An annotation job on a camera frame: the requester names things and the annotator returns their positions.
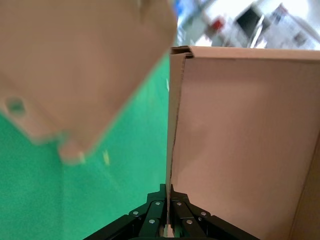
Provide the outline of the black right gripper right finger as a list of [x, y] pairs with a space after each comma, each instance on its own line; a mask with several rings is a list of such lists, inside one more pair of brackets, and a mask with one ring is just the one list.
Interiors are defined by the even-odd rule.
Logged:
[[169, 224], [176, 238], [256, 240], [257, 237], [192, 204], [186, 193], [170, 188]]

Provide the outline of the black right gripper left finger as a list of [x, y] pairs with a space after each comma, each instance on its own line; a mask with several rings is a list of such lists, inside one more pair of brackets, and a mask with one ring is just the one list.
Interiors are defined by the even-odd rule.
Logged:
[[91, 235], [87, 240], [137, 240], [163, 236], [167, 222], [166, 185], [147, 195], [146, 203], [112, 221]]

